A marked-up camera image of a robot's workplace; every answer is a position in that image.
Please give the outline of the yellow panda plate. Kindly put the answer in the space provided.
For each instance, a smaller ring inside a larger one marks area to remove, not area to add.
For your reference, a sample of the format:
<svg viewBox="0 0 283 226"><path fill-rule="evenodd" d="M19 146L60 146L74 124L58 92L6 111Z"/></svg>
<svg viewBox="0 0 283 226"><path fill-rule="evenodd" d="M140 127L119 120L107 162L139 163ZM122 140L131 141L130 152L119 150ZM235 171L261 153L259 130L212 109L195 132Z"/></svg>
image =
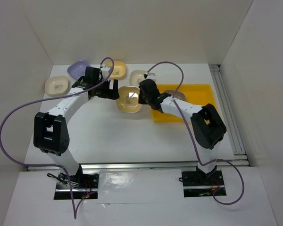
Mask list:
<svg viewBox="0 0 283 226"><path fill-rule="evenodd" d="M118 89L117 108L123 113L136 113L142 105L139 104L140 89L135 86L122 86Z"/></svg>
<svg viewBox="0 0 283 226"><path fill-rule="evenodd" d="M121 61L114 62L114 70L109 77L110 80L122 80L126 77L126 64Z"/></svg>

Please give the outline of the brown panda plate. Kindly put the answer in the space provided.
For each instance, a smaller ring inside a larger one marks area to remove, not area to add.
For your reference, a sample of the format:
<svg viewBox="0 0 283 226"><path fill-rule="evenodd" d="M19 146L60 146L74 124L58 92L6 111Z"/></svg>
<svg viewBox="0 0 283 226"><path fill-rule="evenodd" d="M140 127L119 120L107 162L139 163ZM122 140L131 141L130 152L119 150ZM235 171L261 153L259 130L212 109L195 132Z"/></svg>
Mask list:
<svg viewBox="0 0 283 226"><path fill-rule="evenodd" d="M175 90L166 90L165 93L168 93L172 96L174 96L175 98L182 100L182 101L186 101L186 96L184 93L180 92L180 91L175 91Z"/></svg>

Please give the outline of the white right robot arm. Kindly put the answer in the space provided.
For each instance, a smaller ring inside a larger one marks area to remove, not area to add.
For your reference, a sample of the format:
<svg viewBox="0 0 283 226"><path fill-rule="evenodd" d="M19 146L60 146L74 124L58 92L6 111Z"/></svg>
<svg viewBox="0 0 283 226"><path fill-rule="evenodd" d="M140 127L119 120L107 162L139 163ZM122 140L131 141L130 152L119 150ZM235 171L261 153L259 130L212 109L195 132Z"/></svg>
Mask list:
<svg viewBox="0 0 283 226"><path fill-rule="evenodd" d="M217 152L226 133L226 126L216 108L212 104L195 105L169 93L160 93L151 79L140 82L139 89L140 104L183 119L198 159L196 179L202 185L208 184L216 171Z"/></svg>

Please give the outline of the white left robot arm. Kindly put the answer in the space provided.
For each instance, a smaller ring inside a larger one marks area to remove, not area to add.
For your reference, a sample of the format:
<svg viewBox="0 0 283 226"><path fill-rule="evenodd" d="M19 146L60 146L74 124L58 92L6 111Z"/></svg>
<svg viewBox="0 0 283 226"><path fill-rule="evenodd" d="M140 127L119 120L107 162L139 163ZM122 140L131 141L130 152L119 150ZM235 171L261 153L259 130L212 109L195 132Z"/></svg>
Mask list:
<svg viewBox="0 0 283 226"><path fill-rule="evenodd" d="M35 115L33 145L46 153L56 165L63 167L61 173L67 176L67 183L73 188L80 187L87 176L68 149L70 137L67 124L93 96L112 100L119 98L117 80L110 88L109 78L112 73L112 66L86 67L85 74L72 85L69 97L46 113Z"/></svg>

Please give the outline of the yellow plastic bin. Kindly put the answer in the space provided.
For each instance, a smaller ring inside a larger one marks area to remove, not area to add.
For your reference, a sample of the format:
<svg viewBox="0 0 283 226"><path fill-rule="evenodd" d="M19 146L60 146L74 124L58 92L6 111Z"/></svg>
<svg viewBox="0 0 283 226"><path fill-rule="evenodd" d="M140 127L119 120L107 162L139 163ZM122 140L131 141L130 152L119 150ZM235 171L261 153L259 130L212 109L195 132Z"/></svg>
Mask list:
<svg viewBox="0 0 283 226"><path fill-rule="evenodd" d="M185 94L188 103L202 106L212 104L217 109L213 91L209 84L182 84L178 91ZM151 110L151 117L156 123L183 122L183 119L177 116L155 110Z"/></svg>

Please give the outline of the cream panda plate centre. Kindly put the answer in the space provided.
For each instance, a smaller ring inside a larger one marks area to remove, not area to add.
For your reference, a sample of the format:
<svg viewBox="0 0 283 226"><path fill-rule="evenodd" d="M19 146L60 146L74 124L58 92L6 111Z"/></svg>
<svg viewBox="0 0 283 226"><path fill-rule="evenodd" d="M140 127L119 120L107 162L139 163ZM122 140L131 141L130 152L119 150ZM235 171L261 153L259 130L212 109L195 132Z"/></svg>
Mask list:
<svg viewBox="0 0 283 226"><path fill-rule="evenodd" d="M132 71L131 74L130 74L130 78L129 78L130 86L138 87L140 82L145 80L145 77L144 77L145 73L146 73L146 71L144 71L144 70L134 70L134 71Z"/></svg>

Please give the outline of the cream panda plate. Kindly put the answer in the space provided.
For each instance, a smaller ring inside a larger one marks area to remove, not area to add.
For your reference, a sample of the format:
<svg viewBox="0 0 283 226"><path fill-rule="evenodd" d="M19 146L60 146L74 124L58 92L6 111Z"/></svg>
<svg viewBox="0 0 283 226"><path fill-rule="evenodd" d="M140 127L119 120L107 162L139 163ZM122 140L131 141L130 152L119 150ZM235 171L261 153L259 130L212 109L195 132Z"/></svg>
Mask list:
<svg viewBox="0 0 283 226"><path fill-rule="evenodd" d="M144 71L144 70L134 70L134 71L132 71L131 74L130 74L130 78L129 78L130 86L138 87L140 82L145 80L145 77L144 77L145 73L146 73L146 71Z"/></svg>
<svg viewBox="0 0 283 226"><path fill-rule="evenodd" d="M68 78L66 76L55 76L45 82L44 91L49 96L58 96L68 91Z"/></svg>

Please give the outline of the cream panda plate left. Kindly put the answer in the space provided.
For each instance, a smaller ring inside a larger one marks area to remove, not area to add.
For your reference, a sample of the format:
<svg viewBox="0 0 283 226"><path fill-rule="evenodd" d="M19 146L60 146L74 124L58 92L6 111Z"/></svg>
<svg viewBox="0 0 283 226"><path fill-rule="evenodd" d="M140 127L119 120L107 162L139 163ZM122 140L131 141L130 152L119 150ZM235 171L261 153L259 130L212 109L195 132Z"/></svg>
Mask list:
<svg viewBox="0 0 283 226"><path fill-rule="evenodd" d="M68 91L68 78L66 76L55 76L45 82L44 91L49 96L58 96Z"/></svg>

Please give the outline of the aluminium table edge rail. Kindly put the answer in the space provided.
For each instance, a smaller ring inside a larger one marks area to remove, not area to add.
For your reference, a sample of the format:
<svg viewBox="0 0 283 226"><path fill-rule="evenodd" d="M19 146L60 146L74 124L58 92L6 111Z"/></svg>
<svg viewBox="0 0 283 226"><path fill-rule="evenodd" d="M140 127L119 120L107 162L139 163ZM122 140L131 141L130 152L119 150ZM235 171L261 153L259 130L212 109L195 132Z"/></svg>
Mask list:
<svg viewBox="0 0 283 226"><path fill-rule="evenodd" d="M83 170L142 170L142 169L170 169L191 168L197 166L196 161L173 162L142 162L142 163L103 163L82 164Z"/></svg>

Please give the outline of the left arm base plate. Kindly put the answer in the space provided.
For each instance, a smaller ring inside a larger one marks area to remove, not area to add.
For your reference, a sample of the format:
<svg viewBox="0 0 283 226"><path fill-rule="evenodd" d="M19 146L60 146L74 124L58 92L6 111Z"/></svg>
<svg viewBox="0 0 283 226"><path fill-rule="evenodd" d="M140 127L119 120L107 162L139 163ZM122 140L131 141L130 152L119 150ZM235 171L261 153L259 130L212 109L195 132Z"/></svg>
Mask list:
<svg viewBox="0 0 283 226"><path fill-rule="evenodd" d="M54 200L71 200L70 186L66 175L59 173L58 176L55 176L48 173L47 177L53 178L56 181ZM71 186L74 200L82 198L87 200L97 199L99 173L86 174L81 182L71 181Z"/></svg>

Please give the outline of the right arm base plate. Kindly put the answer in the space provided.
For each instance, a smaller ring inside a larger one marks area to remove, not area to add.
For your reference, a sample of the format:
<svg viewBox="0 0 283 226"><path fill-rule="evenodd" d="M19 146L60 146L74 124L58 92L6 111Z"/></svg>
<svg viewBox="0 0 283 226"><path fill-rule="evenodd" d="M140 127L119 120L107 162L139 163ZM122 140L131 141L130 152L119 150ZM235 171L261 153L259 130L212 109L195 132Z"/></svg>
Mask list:
<svg viewBox="0 0 283 226"><path fill-rule="evenodd" d="M184 197L226 196L222 171L217 170L210 178L203 180L195 171L183 171L178 179L183 185Z"/></svg>

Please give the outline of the aluminium side rail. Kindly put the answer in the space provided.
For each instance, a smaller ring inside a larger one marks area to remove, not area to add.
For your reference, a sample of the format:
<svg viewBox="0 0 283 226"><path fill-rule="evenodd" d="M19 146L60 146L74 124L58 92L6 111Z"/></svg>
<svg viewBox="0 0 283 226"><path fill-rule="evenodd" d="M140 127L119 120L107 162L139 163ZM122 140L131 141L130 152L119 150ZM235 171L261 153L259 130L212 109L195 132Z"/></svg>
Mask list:
<svg viewBox="0 0 283 226"><path fill-rule="evenodd" d="M231 108L228 94L226 92L225 84L222 79L220 65L209 65L212 80L218 97L221 112L224 116L227 127L227 134L234 154L234 165L240 167L250 166L245 148L240 136L240 132Z"/></svg>

